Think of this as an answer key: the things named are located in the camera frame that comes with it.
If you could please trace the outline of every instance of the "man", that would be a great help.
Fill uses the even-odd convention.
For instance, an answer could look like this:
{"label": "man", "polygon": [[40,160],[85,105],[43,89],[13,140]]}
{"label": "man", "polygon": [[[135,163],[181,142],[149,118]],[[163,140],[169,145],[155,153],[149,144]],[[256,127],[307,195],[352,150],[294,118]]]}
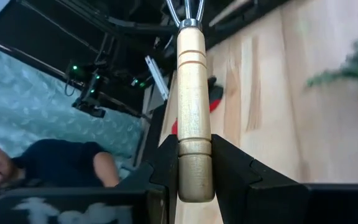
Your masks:
{"label": "man", "polygon": [[112,155],[95,142],[44,139],[11,159],[0,148],[0,187],[40,179],[56,187],[114,187],[119,183]]}

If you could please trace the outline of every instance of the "person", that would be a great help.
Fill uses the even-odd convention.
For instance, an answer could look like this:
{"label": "person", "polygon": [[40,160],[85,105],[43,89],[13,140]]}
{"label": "person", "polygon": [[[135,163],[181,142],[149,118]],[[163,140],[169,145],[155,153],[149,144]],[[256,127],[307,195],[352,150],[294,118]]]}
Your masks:
{"label": "person", "polygon": [[0,148],[0,187],[32,179],[55,187],[114,187],[119,183],[113,156],[96,142],[43,139],[15,158]]}

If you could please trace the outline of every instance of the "wooden table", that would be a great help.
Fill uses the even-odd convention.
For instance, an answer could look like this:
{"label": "wooden table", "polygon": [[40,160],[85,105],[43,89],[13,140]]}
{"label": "wooden table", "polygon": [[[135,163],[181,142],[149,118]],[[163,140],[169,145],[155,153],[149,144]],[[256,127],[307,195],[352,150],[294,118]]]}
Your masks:
{"label": "wooden table", "polygon": [[[358,182],[358,84],[305,89],[357,38],[358,1],[294,0],[215,46],[208,73],[225,94],[213,133],[297,181]],[[176,116],[174,78],[161,141]],[[222,223],[217,201],[178,201],[176,223]]]}

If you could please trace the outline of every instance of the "dark t-shirt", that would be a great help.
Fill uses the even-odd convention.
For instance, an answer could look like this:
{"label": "dark t-shirt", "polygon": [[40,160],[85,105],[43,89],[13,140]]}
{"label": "dark t-shirt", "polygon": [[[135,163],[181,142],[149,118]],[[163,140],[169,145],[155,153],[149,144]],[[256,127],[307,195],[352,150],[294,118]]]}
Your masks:
{"label": "dark t-shirt", "polygon": [[31,145],[14,163],[26,179],[40,179],[56,187],[102,187],[93,158],[103,148],[96,142],[44,139]]}

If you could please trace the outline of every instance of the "wooden handle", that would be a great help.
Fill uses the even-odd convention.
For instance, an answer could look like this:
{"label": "wooden handle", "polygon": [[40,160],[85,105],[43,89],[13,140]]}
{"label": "wooden handle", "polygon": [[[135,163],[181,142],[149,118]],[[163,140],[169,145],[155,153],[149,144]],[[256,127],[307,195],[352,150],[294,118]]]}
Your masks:
{"label": "wooden handle", "polygon": [[215,192],[203,33],[194,27],[182,29],[177,55],[179,198],[209,202]]}

